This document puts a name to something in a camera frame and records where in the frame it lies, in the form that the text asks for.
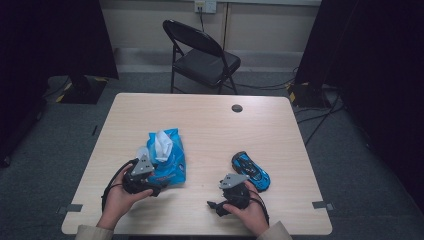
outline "black circular hole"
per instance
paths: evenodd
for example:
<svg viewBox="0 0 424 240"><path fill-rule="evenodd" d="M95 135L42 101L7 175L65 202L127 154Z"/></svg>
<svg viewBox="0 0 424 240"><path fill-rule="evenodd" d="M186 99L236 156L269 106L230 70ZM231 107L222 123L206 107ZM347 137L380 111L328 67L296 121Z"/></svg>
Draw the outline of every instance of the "black circular hole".
<svg viewBox="0 0 424 240"><path fill-rule="evenodd" d="M238 104L234 104L234 105L231 107L231 109L232 109L234 112L241 112L241 111L243 111L243 107L242 107L242 106L240 106L240 105L238 105Z"/></svg>

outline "wooden tabletop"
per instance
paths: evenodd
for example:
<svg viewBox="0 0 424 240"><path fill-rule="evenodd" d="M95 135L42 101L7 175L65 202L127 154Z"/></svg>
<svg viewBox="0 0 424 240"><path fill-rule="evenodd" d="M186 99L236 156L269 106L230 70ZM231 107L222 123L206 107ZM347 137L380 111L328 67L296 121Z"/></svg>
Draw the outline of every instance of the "wooden tabletop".
<svg viewBox="0 0 424 240"><path fill-rule="evenodd" d="M234 112L232 106L242 106ZM65 234L78 225L95 226L101 196L115 172L134 159L149 132L178 128L187 164L187 180L158 197L134 204L115 234L240 235L251 233L233 215L219 217L206 201L221 202L219 181L234 173L231 158L246 151L271 178L261 193L270 224L277 221L295 235L326 235L332 226L322 201L290 102L284 97L121 93L115 98L72 204Z"/></svg>

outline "blue toy car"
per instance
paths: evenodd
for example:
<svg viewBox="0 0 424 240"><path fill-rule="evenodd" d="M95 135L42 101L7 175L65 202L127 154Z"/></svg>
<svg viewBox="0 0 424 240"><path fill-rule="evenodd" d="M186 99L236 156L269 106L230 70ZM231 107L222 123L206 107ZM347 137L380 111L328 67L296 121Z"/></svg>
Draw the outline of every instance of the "blue toy car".
<svg viewBox="0 0 424 240"><path fill-rule="evenodd" d="M255 185L258 192L267 190L271 184L268 173L256 165L245 151L238 152L234 155L231 164L238 174L248 175L250 177L249 181Z"/></svg>

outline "wall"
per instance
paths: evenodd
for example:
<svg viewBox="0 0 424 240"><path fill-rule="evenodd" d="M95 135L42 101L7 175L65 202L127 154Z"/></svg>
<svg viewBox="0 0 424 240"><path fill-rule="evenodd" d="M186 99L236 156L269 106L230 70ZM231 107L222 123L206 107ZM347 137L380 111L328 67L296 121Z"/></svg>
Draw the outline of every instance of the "wall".
<svg viewBox="0 0 424 240"><path fill-rule="evenodd" d="M204 29L221 44L226 34L226 50L303 52L318 11L310 5L218 2L216 14L203 14ZM193 1L105 0L102 9L114 48L169 49L165 19L202 27Z"/></svg>

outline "folding chair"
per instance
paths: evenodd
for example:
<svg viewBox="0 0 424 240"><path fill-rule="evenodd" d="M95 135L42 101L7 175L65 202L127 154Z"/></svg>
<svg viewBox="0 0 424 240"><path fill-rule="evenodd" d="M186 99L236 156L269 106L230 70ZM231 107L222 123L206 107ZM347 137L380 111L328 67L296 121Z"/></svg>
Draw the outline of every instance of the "folding chair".
<svg viewBox="0 0 424 240"><path fill-rule="evenodd" d="M175 73L199 82L209 88L222 87L233 89L237 93L232 74L240 67L240 58L224 51L208 34L174 20L165 20L163 29L173 43L171 93L175 87ZM178 43L192 48L184 53ZM229 80L231 86L224 83Z"/></svg>

